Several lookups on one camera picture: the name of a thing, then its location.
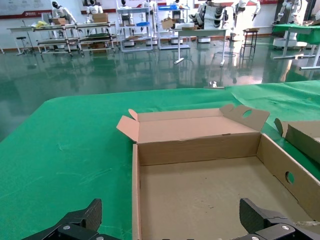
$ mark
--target cardboard box lid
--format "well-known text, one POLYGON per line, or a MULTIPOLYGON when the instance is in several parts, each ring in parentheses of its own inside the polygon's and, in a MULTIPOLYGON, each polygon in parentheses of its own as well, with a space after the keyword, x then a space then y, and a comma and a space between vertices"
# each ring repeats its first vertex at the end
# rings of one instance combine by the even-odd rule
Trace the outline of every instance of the cardboard box lid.
POLYGON ((274 121, 278 132, 289 143, 320 163, 320 121, 274 121))
POLYGON ((233 104, 221 108, 136 113, 122 116, 117 129, 138 144, 260 132, 269 112, 233 104))

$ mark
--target poster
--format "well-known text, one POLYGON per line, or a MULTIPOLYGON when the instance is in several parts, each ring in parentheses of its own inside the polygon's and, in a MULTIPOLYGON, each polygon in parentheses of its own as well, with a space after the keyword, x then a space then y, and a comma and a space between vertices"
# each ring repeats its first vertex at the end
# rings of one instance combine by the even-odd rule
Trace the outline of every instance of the poster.
POLYGON ((51 8, 51 0, 0 0, 0 19, 39 18, 51 8))

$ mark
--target yellow object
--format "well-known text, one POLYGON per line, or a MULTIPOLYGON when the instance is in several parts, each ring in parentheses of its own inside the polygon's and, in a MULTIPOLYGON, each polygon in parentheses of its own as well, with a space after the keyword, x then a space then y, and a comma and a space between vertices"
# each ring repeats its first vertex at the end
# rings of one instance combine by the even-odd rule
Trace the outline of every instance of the yellow object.
POLYGON ((36 29, 39 29, 39 28, 41 28, 41 27, 43 27, 43 26, 48 26, 49 24, 48 23, 46 23, 45 21, 38 21, 38 23, 35 25, 35 28, 36 29))

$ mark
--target green cloth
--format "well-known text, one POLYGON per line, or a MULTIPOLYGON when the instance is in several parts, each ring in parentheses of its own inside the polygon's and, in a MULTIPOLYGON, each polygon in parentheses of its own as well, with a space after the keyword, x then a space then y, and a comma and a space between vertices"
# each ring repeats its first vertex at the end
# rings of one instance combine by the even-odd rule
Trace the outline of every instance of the green cloth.
POLYGON ((299 25, 296 25, 295 23, 278 24, 274 26, 273 32, 274 33, 284 32, 284 31, 287 31, 289 28, 290 29, 305 29, 305 28, 311 29, 310 34, 300 34, 300 33, 297 34, 296 40, 298 42, 305 42, 312 45, 320 44, 320 26, 299 26, 299 25))
POLYGON ((0 143, 1 239, 53 226, 101 198, 101 233, 131 240, 132 141, 116 129, 128 109, 141 112, 245 104, 267 110, 263 128, 316 178, 320 167, 284 141, 273 121, 319 120, 320 81, 217 89, 170 89, 60 97, 46 101, 0 143))

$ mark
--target table leg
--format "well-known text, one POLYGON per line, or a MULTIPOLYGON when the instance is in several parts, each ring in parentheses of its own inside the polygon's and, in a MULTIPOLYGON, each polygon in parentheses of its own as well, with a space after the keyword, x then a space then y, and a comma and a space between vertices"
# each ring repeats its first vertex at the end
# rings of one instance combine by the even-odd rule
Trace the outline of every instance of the table leg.
POLYGON ((317 66, 317 63, 318 63, 318 60, 319 60, 319 56, 320 56, 320 44, 318 45, 318 49, 316 50, 316 54, 315 54, 313 65, 312 66, 302 66, 302 67, 299 68, 299 70, 316 70, 316 69, 320 69, 320 66, 317 66))
POLYGON ((13 40, 14 40, 14 42, 15 42, 16 49, 18 49, 19 54, 21 54, 21 51, 20 51, 19 45, 18 45, 18 43, 17 43, 17 40, 16 40, 16 38, 15 38, 14 34, 13 34, 13 33, 11 33, 11 35, 12 35, 13 40))
POLYGON ((223 39, 222 61, 220 63, 220 67, 222 67, 225 64, 226 33, 227 31, 225 30, 223 39))
POLYGON ((180 37, 178 36, 178 60, 174 62, 174 64, 178 64, 184 60, 184 58, 181 58, 181 48, 180 48, 180 37))
POLYGON ((287 35, 286 35, 286 39, 285 39, 285 45, 284 45, 282 57, 285 57, 287 55, 289 39, 290 39, 290 31, 288 30, 287 35))

